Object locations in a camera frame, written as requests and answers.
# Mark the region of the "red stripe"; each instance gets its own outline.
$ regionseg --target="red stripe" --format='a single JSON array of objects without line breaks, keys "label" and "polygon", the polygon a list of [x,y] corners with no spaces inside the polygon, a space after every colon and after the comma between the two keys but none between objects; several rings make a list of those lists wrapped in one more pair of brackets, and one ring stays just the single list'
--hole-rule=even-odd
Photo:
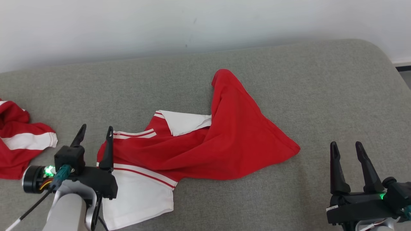
[{"label": "red stripe", "polygon": [[[153,171],[153,170],[149,169],[148,167],[146,167],[146,166],[144,166],[144,165],[139,165],[139,164],[135,164],[135,163],[130,163],[130,162],[128,162],[128,161],[125,161],[125,160],[122,160],[122,159],[119,159],[119,158],[115,158],[115,164],[132,165],[132,166],[136,166],[136,167],[139,167],[139,168],[142,168],[142,169],[146,169],[146,170],[149,170],[149,171],[158,173],[158,172],[156,172],[156,171]],[[178,182],[178,181],[181,180],[181,179],[177,179],[177,178],[175,178],[175,177],[173,177],[173,176],[170,176],[169,174],[167,174],[167,175],[165,175],[164,173],[158,173],[158,174],[161,174],[161,175],[163,175],[163,176],[165,176],[165,177],[167,177],[167,178],[169,178],[169,179],[171,179],[172,181],[175,181],[175,182]]]},{"label": "red stripe", "polygon": [[163,184],[165,184],[165,185],[168,185],[168,186],[170,186],[171,188],[174,188],[174,189],[175,189],[175,186],[172,186],[171,184],[169,184],[169,183],[167,183],[167,182],[165,182],[165,181],[162,181],[162,180],[160,180],[160,179],[157,179],[157,178],[155,178],[155,177],[153,177],[153,176],[150,176],[150,175],[147,175],[147,174],[144,174],[144,173],[141,173],[141,172],[137,172],[137,171],[130,170],[130,169],[122,169],[122,168],[114,168],[114,169],[116,169],[116,170],[130,171],[130,172],[133,172],[133,173],[137,173],[137,174],[140,174],[140,175],[149,177],[149,178],[151,178],[151,179],[157,180],[157,181],[159,181],[159,182],[161,182],[161,183],[163,183]]},{"label": "red stripe", "polygon": [[140,137],[140,136],[149,135],[151,133],[154,133],[154,131],[149,132],[149,133],[145,133],[145,134],[140,134],[140,135],[125,135],[125,134],[120,134],[120,133],[114,133],[114,135],[115,136],[127,136],[127,137]]}]

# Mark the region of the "red jersey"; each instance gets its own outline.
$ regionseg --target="red jersey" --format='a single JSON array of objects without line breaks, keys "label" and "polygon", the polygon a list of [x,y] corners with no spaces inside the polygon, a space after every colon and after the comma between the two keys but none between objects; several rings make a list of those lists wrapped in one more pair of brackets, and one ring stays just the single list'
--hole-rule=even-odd
[{"label": "red jersey", "polygon": [[[299,152],[300,147],[261,113],[233,73],[217,71],[212,86],[211,115],[156,111],[145,131],[114,132],[113,174],[119,195],[103,203],[109,228],[119,229],[172,211],[171,191],[182,178],[241,178]],[[105,145],[98,152],[98,161]],[[130,179],[138,179],[138,184],[133,186]],[[155,182],[155,187],[141,188],[147,180]],[[144,198],[136,198],[135,191]],[[163,202],[159,191],[163,191]]]},{"label": "red jersey", "polygon": [[29,124],[29,119],[29,113],[17,104],[0,99],[0,178],[21,179],[31,159],[57,145],[49,126]]}]

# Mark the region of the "gray couch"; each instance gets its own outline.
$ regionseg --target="gray couch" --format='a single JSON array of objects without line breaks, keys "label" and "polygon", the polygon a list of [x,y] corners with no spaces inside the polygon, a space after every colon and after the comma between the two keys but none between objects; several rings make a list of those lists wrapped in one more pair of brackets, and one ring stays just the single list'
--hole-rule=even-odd
[{"label": "gray couch", "polygon": [[[211,80],[220,68],[238,77],[300,153],[239,180],[184,179],[174,190],[173,212],[121,230],[342,230],[326,218],[331,141],[338,143],[352,191],[364,184],[356,141],[381,179],[411,180],[411,91],[386,55],[362,40],[9,72],[0,74],[0,97],[57,132],[57,148],[32,164],[52,164],[86,123],[85,160],[94,165],[109,125],[141,131],[159,109],[210,114]],[[25,194],[16,180],[0,180],[0,192],[0,230],[40,197]],[[52,200],[16,230],[41,230]],[[409,230],[411,222],[397,229]]]}]

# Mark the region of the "cable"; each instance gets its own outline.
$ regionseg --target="cable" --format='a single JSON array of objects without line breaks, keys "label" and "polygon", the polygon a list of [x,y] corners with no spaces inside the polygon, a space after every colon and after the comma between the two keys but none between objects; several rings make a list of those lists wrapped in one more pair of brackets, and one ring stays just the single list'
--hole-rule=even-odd
[{"label": "cable", "polygon": [[100,216],[99,216],[99,221],[102,223],[104,229],[105,229],[106,231],[109,231],[109,229],[107,228],[106,223],[103,221],[103,219],[102,219]]},{"label": "cable", "polygon": [[50,193],[52,193],[53,189],[55,188],[55,186],[51,186],[51,188],[49,188],[46,192],[46,194],[44,194],[44,196],[42,196],[33,206],[31,206],[31,208],[29,208],[29,210],[27,210],[27,212],[25,212],[20,218],[18,218],[10,227],[8,227],[6,229],[6,231],[10,231],[12,230],[14,227],[16,227],[16,225],[18,223],[20,223],[20,221],[22,221],[27,215],[29,215],[29,213],[31,213]]},{"label": "cable", "polygon": [[45,180],[43,184],[40,186],[39,190],[42,190],[46,185],[50,184],[52,181],[53,181],[53,178]]}]

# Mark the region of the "teal connector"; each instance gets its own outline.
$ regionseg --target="teal connector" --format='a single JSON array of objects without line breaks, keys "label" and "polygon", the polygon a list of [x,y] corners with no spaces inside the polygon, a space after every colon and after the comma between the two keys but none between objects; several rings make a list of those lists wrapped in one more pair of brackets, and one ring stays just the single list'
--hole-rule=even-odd
[{"label": "teal connector", "polygon": [[67,180],[70,173],[72,173],[72,168],[70,165],[65,164],[61,166],[58,172],[54,175],[54,179],[50,184],[50,188],[52,188],[54,185],[55,186],[54,190],[58,190],[58,188],[60,188],[63,181]]},{"label": "teal connector", "polygon": [[405,207],[404,213],[408,220],[411,221],[411,206]]}]

